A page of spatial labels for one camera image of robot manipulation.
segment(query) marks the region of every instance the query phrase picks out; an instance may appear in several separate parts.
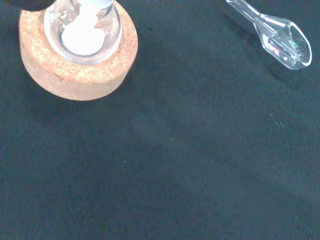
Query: glass spatula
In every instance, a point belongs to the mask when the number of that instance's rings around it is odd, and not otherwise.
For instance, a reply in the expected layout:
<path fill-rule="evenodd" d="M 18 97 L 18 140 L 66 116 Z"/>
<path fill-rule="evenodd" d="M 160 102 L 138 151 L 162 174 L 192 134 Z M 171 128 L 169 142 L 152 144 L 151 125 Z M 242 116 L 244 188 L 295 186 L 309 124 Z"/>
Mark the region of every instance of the glass spatula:
<path fill-rule="evenodd" d="M 226 2 L 253 23 L 263 48 L 284 66 L 298 70 L 310 65 L 310 43 L 294 22 L 261 14 L 245 0 Z"/>

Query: round-bottom flask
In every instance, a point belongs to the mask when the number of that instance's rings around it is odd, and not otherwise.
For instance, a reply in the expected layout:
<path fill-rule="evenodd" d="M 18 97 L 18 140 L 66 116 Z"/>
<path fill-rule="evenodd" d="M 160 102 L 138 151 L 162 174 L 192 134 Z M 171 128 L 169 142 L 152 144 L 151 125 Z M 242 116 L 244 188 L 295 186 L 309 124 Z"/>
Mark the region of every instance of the round-bottom flask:
<path fill-rule="evenodd" d="M 114 0 L 57 0 L 45 11 L 44 31 L 63 58 L 94 65 L 117 50 L 122 25 Z"/>

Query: dark fabric surface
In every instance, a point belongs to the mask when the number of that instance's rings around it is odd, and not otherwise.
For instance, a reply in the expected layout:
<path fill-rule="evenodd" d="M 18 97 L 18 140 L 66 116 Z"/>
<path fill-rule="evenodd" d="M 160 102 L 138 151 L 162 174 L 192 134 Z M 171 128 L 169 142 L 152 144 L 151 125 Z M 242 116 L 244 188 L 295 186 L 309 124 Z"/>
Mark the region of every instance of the dark fabric surface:
<path fill-rule="evenodd" d="M 320 1 L 254 4 L 305 33 L 299 71 L 217 1 L 119 2 L 137 59 L 90 102 L 29 77 L 0 2 L 0 239 L 320 239 Z"/>

